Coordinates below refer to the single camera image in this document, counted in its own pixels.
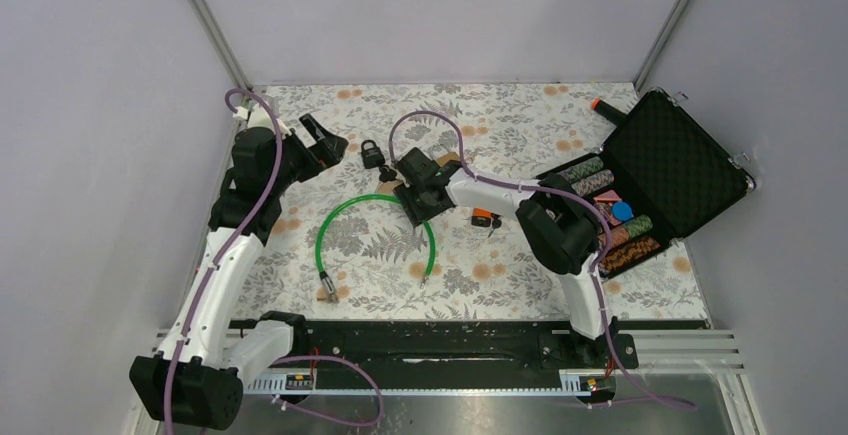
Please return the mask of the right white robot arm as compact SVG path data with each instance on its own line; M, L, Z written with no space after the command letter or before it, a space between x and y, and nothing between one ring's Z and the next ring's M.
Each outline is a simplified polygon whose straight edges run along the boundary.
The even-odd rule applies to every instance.
M625 348L602 288L600 261L612 235L600 212L559 175L520 181L473 172L463 161L443 164L413 148L392 164L404 212L421 225L454 208L480 208L516 221L539 264L556 275L569 309L571 350L588 367L626 369Z

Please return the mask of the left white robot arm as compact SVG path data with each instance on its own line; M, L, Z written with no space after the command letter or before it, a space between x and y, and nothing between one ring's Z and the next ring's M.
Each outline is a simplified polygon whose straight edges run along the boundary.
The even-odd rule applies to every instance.
M247 275L282 213L285 191L338 165L348 142L306 114L299 121L314 141L306 145L260 95L233 88L225 97L235 95L255 106L227 105L245 125L234 137L232 164L210 211L197 275L164 339L153 354L136 357L129 372L148 415L168 434L179 425L203 432L229 428L246 386L277 359L296 366L310 352L300 315L271 314L234 346L225 339Z

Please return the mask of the brass padlock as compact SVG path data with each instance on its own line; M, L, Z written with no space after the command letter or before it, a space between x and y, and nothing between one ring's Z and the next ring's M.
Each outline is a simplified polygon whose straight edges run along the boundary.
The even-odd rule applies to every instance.
M449 150L444 146L433 147L429 155L439 166L444 166L449 162L461 161L461 156L455 150Z

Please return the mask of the orange black padlock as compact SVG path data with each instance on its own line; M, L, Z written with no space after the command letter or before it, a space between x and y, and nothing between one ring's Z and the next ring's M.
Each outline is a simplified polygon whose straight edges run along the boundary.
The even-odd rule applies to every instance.
M474 227L487 229L487 237L490 238L502 226L502 219L498 214L481 208L474 208L470 217L470 223Z

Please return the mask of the black padlock with keys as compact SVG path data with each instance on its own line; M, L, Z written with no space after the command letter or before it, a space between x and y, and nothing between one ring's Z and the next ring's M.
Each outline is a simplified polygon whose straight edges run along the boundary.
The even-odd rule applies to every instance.
M397 180L397 172L388 166L382 150L374 140L366 139L361 143L360 156L364 169L378 171L380 182Z

